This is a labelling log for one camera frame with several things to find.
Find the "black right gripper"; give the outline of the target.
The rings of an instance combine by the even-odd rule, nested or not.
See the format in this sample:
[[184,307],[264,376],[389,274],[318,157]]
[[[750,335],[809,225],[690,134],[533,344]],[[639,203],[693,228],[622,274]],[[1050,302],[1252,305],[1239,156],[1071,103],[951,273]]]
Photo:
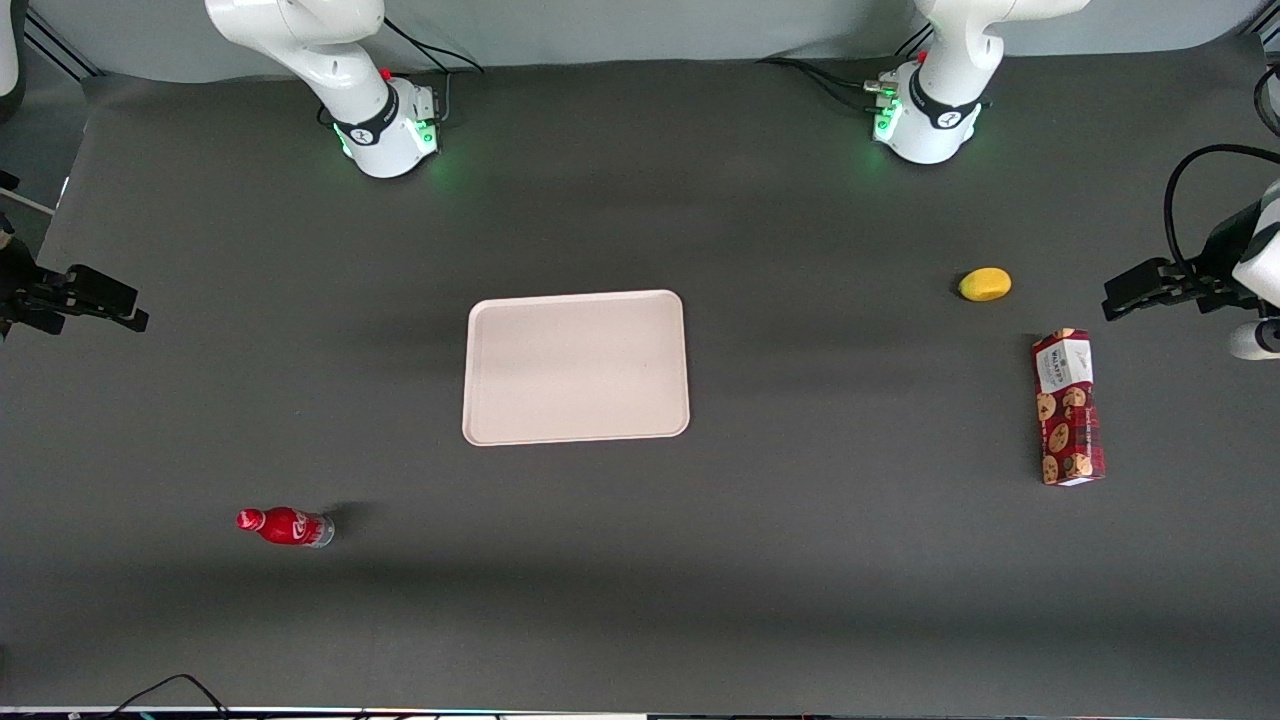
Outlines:
[[65,318],[45,307],[45,304],[64,304],[67,297],[68,307],[101,313],[104,319],[143,333],[150,315],[136,309],[137,296],[136,288],[86,265],[72,265],[67,273],[41,268],[26,243],[18,238],[3,238],[3,341],[15,325],[27,325],[50,336],[60,334]]

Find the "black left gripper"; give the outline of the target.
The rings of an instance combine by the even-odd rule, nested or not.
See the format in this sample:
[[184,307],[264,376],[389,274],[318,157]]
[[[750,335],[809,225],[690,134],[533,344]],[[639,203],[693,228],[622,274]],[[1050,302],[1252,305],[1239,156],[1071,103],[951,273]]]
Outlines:
[[1106,284],[1102,302],[1105,320],[1116,322],[1137,310],[1189,301],[1202,314],[1222,307],[1266,314],[1267,304],[1233,275],[1254,236],[1262,205],[1261,200],[1254,201],[1217,224],[1194,258],[1187,256],[1174,241],[1185,268],[1179,269],[1165,258],[1151,258],[1126,272],[1126,286]]

